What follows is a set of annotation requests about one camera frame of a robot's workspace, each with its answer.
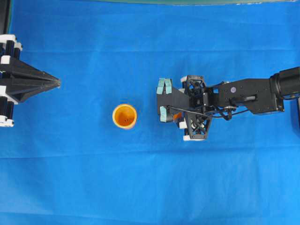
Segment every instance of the robotic arm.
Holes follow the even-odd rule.
[[[157,112],[161,122],[174,121],[184,129],[185,141],[205,140],[213,118],[231,118],[250,111],[253,114],[284,112],[284,100],[300,96],[300,67],[274,74],[269,79],[245,79],[206,86],[202,76],[181,79],[182,89],[171,79],[160,79]],[[235,112],[239,106],[247,109]]]
[[[60,86],[60,80],[19,60],[15,35],[0,35],[0,127],[13,127],[14,105]]]

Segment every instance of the blue tablecloth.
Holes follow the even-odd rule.
[[[300,128],[214,120],[204,142],[159,122],[160,77],[208,85],[300,65],[300,3],[157,6],[14,0],[21,60],[62,80],[0,130],[0,224],[299,224]],[[138,112],[117,128],[120,103]]]

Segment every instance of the black cylinder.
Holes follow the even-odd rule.
[[[8,98],[7,97],[0,97],[0,115],[6,116],[8,106]]]
[[[16,58],[17,60],[20,58],[20,49],[19,48],[14,49],[14,58]]]
[[[13,56],[14,55],[14,46],[15,46],[14,41],[7,41],[6,47],[5,47],[5,55]]]
[[[14,113],[14,103],[13,102],[7,102],[6,117],[9,120],[12,120],[13,119],[13,113]]]
[[[274,74],[270,78],[270,84],[278,98],[298,98],[300,96],[300,67]]]

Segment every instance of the blue cloth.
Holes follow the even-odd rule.
[[[208,85],[300,65],[300,3],[157,6],[15,0],[21,60],[62,80],[0,130],[0,224],[299,224],[300,128],[285,113],[214,120],[183,142],[160,77]],[[113,109],[138,112],[131,130]]]

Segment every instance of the white roller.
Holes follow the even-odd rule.
[[[18,48],[20,49],[20,51],[23,51],[22,44],[20,42],[15,43],[15,48]]]
[[[0,60],[0,64],[9,64],[10,63],[10,56],[3,55]]]
[[[16,38],[14,34],[2,34],[0,35],[0,43],[6,44],[7,41],[16,42]]]

